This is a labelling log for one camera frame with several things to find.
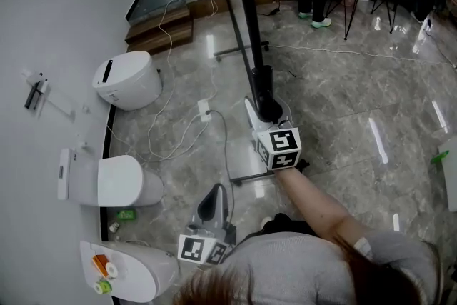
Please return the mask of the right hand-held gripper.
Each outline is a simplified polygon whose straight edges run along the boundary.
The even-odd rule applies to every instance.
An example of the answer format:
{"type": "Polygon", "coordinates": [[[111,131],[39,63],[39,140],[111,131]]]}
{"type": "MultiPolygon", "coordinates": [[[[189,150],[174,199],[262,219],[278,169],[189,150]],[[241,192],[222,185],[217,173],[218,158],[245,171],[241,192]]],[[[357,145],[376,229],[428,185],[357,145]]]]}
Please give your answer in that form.
{"type": "Polygon", "coordinates": [[[252,100],[248,96],[244,98],[254,149],[269,171],[295,167],[302,150],[299,130],[292,124],[290,106],[281,97],[276,97],[275,101],[282,109],[276,124],[263,121],[252,100]]]}

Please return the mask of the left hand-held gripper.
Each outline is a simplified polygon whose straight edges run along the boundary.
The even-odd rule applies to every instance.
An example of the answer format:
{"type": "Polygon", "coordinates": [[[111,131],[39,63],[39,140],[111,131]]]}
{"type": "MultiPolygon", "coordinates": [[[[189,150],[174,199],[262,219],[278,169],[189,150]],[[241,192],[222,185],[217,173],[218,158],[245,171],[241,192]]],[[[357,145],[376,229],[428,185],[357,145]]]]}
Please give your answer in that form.
{"type": "Polygon", "coordinates": [[[228,215],[226,188],[215,184],[194,209],[193,220],[197,224],[187,224],[179,236],[178,260],[200,265],[220,264],[236,245],[236,226],[226,226],[228,215]]]}

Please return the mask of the person's right forearm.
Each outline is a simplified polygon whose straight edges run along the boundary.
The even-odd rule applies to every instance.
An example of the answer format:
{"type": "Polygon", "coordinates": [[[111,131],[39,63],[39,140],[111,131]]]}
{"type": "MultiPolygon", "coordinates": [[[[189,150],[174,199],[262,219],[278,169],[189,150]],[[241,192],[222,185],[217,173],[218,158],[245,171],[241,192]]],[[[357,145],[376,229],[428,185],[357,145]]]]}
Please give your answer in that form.
{"type": "Polygon", "coordinates": [[[335,244],[344,241],[353,246],[370,231],[298,169],[278,170],[275,175],[303,219],[322,239],[335,244]]]}

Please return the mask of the white power strip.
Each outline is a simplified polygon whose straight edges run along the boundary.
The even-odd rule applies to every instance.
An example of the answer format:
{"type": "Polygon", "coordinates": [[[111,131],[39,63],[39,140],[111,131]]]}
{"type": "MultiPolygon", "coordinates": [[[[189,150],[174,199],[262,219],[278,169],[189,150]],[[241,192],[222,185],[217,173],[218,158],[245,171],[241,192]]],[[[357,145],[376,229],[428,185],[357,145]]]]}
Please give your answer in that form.
{"type": "Polygon", "coordinates": [[[209,100],[202,99],[197,102],[197,107],[199,109],[199,116],[201,121],[207,123],[211,120],[211,113],[209,112],[209,100]]]}

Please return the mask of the person's legs in black trousers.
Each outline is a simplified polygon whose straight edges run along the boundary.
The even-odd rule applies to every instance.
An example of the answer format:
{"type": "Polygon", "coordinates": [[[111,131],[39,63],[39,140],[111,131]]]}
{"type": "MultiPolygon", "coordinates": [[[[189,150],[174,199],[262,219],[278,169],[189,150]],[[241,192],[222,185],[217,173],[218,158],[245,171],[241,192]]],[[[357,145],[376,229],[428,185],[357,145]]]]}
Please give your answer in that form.
{"type": "Polygon", "coordinates": [[[284,213],[278,213],[275,215],[275,217],[273,217],[273,221],[268,222],[263,229],[260,229],[257,232],[249,234],[245,238],[245,240],[255,236],[277,234],[284,232],[306,234],[318,237],[316,232],[308,225],[306,221],[293,220],[284,213]]]}

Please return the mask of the white tankless toilet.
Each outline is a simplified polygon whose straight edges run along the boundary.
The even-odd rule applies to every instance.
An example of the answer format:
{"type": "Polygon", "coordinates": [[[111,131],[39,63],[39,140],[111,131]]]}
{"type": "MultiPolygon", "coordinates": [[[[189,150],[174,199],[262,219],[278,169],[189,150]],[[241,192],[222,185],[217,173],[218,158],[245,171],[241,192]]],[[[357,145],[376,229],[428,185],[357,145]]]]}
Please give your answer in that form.
{"type": "Polygon", "coordinates": [[[177,259],[169,253],[138,244],[106,241],[98,244],[81,241],[81,263],[86,283],[107,280],[109,295],[135,303],[147,303],[162,295],[179,274],[177,259]],[[104,254],[118,269],[115,279],[104,278],[92,263],[92,257],[104,254]]]}

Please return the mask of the white toilet with tank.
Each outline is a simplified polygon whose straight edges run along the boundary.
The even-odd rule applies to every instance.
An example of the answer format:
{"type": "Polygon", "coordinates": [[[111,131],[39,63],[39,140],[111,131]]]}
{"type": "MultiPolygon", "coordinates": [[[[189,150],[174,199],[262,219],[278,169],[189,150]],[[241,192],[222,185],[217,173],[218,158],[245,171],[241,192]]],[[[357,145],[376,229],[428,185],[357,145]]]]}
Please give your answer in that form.
{"type": "Polygon", "coordinates": [[[153,206],[164,195],[164,183],[132,156],[94,159],[62,149],[57,191],[58,199],[84,206],[153,206]]]}

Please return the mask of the person's grey sweater torso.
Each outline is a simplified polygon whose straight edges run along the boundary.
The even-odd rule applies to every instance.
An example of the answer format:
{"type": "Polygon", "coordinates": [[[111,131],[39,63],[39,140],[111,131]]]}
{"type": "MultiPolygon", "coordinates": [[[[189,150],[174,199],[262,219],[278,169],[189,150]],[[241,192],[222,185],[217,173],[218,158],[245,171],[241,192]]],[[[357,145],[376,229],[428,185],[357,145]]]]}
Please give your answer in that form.
{"type": "Polygon", "coordinates": [[[307,234],[255,236],[216,270],[242,304],[435,305],[441,293],[431,247],[396,231],[368,231],[348,251],[307,234]]]}

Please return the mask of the orange box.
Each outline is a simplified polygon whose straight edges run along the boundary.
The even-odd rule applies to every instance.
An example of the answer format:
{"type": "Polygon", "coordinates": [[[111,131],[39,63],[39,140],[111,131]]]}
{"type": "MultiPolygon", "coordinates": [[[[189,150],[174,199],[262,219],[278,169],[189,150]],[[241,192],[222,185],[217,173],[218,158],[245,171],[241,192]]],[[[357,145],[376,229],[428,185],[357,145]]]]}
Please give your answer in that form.
{"type": "Polygon", "coordinates": [[[109,276],[108,271],[106,269],[106,265],[108,264],[109,260],[104,254],[96,254],[92,257],[92,263],[95,266],[96,270],[102,275],[104,278],[109,276]]]}

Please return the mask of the wooden steps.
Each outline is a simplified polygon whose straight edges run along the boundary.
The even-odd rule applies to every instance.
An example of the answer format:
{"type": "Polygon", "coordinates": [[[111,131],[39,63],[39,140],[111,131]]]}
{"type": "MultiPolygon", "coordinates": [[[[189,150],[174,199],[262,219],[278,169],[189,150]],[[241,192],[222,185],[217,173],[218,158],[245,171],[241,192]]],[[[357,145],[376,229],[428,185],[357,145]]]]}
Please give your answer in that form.
{"type": "Polygon", "coordinates": [[[188,7],[167,10],[130,27],[125,42],[127,51],[158,54],[193,41],[194,23],[188,7]]]}

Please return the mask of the white toilet with black strip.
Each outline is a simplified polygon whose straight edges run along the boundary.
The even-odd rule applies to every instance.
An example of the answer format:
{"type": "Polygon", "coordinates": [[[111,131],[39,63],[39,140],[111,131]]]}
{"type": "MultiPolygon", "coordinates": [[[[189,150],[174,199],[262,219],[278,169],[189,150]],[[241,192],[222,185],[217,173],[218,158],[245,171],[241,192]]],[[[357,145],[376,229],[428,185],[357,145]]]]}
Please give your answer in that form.
{"type": "Polygon", "coordinates": [[[105,61],[96,70],[92,86],[108,103],[124,111],[144,108],[162,92],[162,82],[151,55],[132,51],[105,61]]]}

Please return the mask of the white bathtub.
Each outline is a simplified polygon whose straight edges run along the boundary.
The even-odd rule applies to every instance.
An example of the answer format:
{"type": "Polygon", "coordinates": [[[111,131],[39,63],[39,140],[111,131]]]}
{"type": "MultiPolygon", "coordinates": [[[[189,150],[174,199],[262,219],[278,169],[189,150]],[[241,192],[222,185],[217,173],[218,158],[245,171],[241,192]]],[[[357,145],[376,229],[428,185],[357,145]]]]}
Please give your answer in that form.
{"type": "Polygon", "coordinates": [[[440,154],[448,152],[441,159],[444,172],[448,210],[457,212],[457,135],[452,136],[448,141],[438,147],[440,154]]]}

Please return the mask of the black and white wall fixture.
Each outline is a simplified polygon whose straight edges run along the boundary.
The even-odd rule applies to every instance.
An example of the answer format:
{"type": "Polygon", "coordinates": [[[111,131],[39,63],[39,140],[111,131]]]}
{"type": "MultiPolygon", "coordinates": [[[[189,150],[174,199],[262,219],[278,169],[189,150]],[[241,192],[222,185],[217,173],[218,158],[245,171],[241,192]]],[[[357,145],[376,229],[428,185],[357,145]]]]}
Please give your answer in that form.
{"type": "Polygon", "coordinates": [[[24,108],[33,117],[40,119],[45,109],[51,109],[70,122],[76,120],[76,102],[72,100],[69,93],[55,83],[51,83],[46,75],[23,69],[21,77],[30,87],[24,108]]]}

